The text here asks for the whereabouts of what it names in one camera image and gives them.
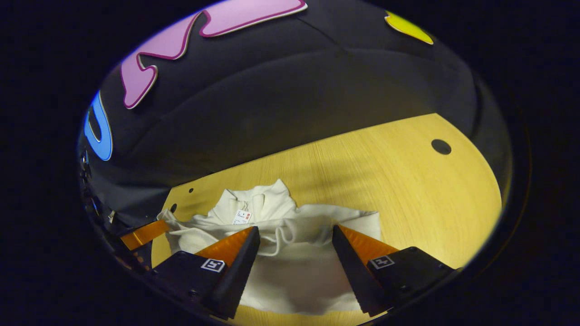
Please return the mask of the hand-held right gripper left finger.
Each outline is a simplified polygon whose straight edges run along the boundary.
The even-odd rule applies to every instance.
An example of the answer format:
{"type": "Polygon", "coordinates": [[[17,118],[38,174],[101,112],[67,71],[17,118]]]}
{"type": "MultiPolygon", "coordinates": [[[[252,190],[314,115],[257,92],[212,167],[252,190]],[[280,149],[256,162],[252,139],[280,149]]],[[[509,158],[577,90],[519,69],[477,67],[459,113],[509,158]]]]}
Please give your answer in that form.
{"type": "Polygon", "coordinates": [[[180,250],[150,271],[150,286],[188,312],[233,319],[260,246],[248,227],[197,253],[180,250]]]}

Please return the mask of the white hooded sweatshirt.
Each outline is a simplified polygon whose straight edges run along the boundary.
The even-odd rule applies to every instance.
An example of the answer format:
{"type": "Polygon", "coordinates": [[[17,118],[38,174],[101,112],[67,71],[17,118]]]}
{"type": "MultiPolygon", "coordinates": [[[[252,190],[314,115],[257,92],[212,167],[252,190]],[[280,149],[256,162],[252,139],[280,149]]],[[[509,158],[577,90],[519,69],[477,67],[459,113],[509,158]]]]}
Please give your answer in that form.
{"type": "Polygon", "coordinates": [[[377,211],[327,204],[297,206],[282,180],[250,190],[223,191],[206,215],[179,221],[170,210],[158,216],[169,226],[172,253],[194,254],[249,227],[260,246],[240,304],[281,313],[323,315],[360,308],[332,245],[340,224],[381,239],[377,211]]]}

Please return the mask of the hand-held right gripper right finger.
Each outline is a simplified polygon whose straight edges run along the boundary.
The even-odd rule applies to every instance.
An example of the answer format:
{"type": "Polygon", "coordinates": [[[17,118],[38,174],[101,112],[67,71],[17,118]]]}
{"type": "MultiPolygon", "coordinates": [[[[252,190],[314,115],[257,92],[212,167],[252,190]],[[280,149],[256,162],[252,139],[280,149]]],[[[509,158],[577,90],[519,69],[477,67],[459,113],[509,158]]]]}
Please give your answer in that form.
{"type": "Polygon", "coordinates": [[[396,249],[345,225],[332,245],[362,312],[393,313],[452,280],[457,270],[416,246],[396,249]]]}

